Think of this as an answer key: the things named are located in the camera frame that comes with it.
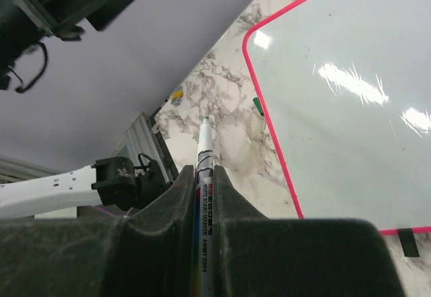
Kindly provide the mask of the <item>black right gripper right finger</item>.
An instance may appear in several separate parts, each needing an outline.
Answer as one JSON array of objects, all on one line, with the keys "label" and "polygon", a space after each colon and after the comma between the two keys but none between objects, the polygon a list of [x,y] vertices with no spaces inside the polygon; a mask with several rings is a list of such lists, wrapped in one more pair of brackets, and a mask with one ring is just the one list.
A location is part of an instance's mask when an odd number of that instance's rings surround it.
[{"label": "black right gripper right finger", "polygon": [[403,296],[383,237],[352,219],[264,216],[216,166],[217,296]]}]

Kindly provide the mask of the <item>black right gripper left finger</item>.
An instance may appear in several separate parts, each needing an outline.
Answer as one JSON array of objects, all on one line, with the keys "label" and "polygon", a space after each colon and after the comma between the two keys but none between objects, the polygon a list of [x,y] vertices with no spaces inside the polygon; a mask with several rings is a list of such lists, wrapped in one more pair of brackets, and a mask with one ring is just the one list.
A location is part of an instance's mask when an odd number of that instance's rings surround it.
[{"label": "black right gripper left finger", "polygon": [[188,296],[194,170],[132,218],[1,223],[2,296]]}]

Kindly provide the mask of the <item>green white whiteboard marker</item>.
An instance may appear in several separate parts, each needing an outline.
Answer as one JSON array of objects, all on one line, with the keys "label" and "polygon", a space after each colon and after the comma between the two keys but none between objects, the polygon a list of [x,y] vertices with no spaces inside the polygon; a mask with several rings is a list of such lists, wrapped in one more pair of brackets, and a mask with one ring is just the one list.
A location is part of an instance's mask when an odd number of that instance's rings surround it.
[{"label": "green white whiteboard marker", "polygon": [[205,117],[199,129],[195,167],[195,224],[192,296],[214,295],[213,274],[213,146]]}]

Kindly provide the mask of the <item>green marker cap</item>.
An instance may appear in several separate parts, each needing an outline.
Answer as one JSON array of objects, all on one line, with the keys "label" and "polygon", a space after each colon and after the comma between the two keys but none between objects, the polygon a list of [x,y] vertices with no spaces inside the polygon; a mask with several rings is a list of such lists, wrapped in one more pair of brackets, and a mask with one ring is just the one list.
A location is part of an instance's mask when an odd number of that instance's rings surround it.
[{"label": "green marker cap", "polygon": [[255,108],[257,109],[257,112],[263,117],[264,111],[263,111],[263,108],[261,106],[261,102],[260,102],[259,98],[258,97],[253,98],[253,103],[255,105]]}]

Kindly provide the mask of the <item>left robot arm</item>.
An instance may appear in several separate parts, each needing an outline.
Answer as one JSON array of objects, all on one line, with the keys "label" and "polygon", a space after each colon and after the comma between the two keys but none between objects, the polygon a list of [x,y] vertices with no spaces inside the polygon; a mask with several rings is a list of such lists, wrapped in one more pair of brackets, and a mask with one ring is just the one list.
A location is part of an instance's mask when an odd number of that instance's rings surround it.
[{"label": "left robot arm", "polygon": [[[135,0],[1,0],[1,89],[9,89],[15,63],[39,48],[47,53],[44,38],[64,42],[81,40],[87,20],[99,32],[105,30]],[[143,209],[173,184],[178,171],[163,148],[154,119],[142,117],[150,153],[135,160],[114,156],[83,168],[1,186],[1,217],[17,219],[62,209],[115,205],[119,209]]]}]

